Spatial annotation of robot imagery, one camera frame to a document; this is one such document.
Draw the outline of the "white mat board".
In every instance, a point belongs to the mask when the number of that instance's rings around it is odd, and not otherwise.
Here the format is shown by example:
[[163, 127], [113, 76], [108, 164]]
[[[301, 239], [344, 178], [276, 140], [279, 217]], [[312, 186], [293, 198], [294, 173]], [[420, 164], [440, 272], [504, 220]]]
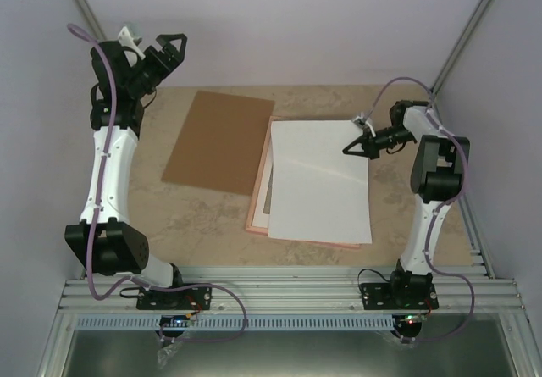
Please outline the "white mat board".
[[270, 195], [272, 185], [273, 151], [271, 142], [271, 125], [279, 117], [272, 116], [263, 143], [263, 152], [258, 166], [257, 178], [252, 193], [246, 229], [261, 235], [268, 234], [270, 217]]

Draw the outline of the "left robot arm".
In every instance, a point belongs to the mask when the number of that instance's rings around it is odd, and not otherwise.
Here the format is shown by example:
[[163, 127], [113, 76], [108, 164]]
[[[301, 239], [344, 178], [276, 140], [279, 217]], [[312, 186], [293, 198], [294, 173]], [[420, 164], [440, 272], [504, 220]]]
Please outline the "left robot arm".
[[140, 49], [140, 39], [123, 29], [112, 41], [93, 41], [91, 66], [97, 83], [91, 89], [90, 123], [94, 160], [86, 204], [64, 239], [86, 271], [93, 297], [102, 301], [95, 275], [119, 276], [114, 283], [138, 285], [153, 306], [177, 308], [185, 300], [179, 269], [154, 257], [147, 237], [130, 224], [130, 169], [146, 111], [142, 100], [185, 60], [187, 37], [162, 34], [157, 46]]

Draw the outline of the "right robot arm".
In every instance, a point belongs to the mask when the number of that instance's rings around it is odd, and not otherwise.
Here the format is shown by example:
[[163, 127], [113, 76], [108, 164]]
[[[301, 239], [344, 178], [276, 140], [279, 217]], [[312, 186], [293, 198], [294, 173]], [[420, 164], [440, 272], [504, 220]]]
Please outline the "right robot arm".
[[390, 126], [373, 130], [364, 124], [362, 134], [342, 152], [374, 160], [382, 152], [402, 150], [409, 142], [418, 147], [410, 177], [415, 200], [411, 234], [390, 276], [380, 282], [359, 283], [367, 310], [432, 310], [439, 306], [433, 256], [445, 216], [465, 185], [470, 141], [450, 134], [428, 102], [403, 100], [391, 107]]

